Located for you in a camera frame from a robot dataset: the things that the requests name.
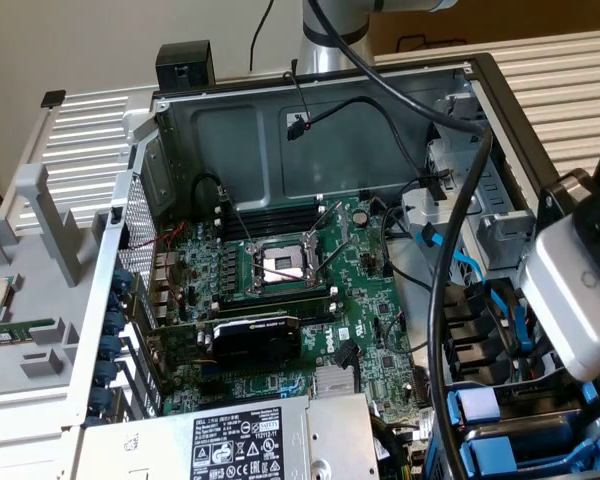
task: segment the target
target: green circuit board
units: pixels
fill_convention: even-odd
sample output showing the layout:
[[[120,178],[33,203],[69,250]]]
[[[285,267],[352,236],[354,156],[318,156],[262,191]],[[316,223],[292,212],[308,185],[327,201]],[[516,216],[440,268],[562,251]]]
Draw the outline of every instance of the green circuit board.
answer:
[[[342,202],[340,211],[346,218],[340,219],[334,214],[318,230],[321,257],[327,258],[342,243],[341,221],[346,221],[348,226],[348,244],[321,277],[325,283],[338,288],[335,300],[330,298],[329,288],[323,288],[325,294],[317,294],[311,300],[221,311],[212,318],[214,294],[234,301],[253,298],[248,293],[252,283],[252,260],[246,251],[248,242],[218,245],[211,224],[202,224],[201,228],[197,224],[185,226],[183,235],[178,237],[182,240],[172,244],[171,250],[178,252],[187,266],[177,285],[185,292],[190,286],[194,287],[196,300],[194,305],[187,304],[184,318],[177,307],[169,308],[166,326],[155,332],[169,355],[168,364],[173,372],[174,392],[165,399],[165,415],[194,411],[212,402],[269,395],[314,395],[316,368],[335,364],[334,353],[350,338],[362,352],[361,388],[369,404],[375,405],[386,421],[417,418],[418,408],[413,399],[407,401],[404,390],[406,383],[413,382],[411,358],[391,353],[374,330],[374,318],[386,328],[402,309],[393,275],[383,276],[380,217],[372,216],[369,202],[359,201],[357,197],[332,198],[323,205],[328,208],[338,201]],[[369,222],[364,228],[356,227],[352,221],[353,213],[359,211],[368,214]],[[293,282],[281,284],[279,288],[289,288],[289,285]],[[329,310],[334,302],[337,304],[335,313]],[[316,321],[302,328],[302,355],[279,371],[220,370],[204,360],[197,360],[195,364],[199,358],[196,348],[199,330],[210,332],[213,325],[228,317],[250,318],[263,314],[328,318],[328,321]],[[396,348],[409,348],[407,335],[398,326],[390,333],[389,342]]]

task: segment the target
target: motherboard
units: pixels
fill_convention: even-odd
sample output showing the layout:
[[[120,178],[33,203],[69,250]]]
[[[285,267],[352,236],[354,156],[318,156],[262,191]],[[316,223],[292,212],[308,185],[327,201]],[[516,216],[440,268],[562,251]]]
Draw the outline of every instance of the motherboard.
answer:
[[[412,396],[419,381],[413,359],[386,344],[409,349],[373,206],[358,197],[305,206],[307,218],[296,217],[296,225],[309,226],[302,232],[270,228],[277,231],[256,236],[263,230],[256,217],[247,215],[165,230],[169,241],[156,261],[153,292],[161,326],[149,339],[160,345],[165,370],[171,372],[164,414],[328,395],[329,388],[347,388],[353,378],[351,367],[343,370],[336,357],[354,345],[359,348],[358,388],[369,405],[387,422],[417,419],[423,405],[422,398]],[[266,216],[265,224],[276,226]],[[399,321],[387,335],[394,319]],[[265,322],[289,330],[282,334],[287,337],[262,340],[256,330]],[[232,338],[236,332],[229,328],[241,331]],[[263,352],[244,344],[262,341],[269,358],[254,363]],[[229,355],[223,357],[219,349]],[[246,355],[233,358],[236,350]]]

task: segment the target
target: metal side panel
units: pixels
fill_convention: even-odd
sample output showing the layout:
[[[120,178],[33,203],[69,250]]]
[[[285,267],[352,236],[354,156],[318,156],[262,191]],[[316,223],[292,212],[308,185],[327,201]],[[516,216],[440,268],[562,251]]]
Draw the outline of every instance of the metal side panel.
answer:
[[[378,64],[490,53],[556,170],[600,159],[600,31],[384,55]]]
[[[49,189],[59,209],[71,209],[78,226],[89,226],[111,203],[116,175],[127,170],[129,135],[147,116],[155,86],[67,95],[61,106],[41,111],[20,161],[44,163]],[[0,210],[20,234],[37,233],[28,203],[10,187]]]

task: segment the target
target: power supply label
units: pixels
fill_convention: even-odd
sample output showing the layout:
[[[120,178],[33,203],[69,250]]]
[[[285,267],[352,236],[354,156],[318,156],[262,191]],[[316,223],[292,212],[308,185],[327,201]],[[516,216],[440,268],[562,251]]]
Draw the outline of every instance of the power supply label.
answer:
[[[196,419],[191,480],[281,480],[280,407]]]

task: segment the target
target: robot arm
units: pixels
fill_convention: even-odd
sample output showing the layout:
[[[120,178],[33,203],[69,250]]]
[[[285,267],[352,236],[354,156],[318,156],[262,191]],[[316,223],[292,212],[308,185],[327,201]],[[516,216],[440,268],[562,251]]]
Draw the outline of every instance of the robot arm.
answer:
[[[437,11],[450,8],[458,0],[322,0],[325,14],[342,38],[368,64],[373,65],[369,45],[369,15],[388,11]],[[307,0],[302,5],[304,38],[298,58],[298,73],[325,73],[351,68],[340,50],[320,26]]]

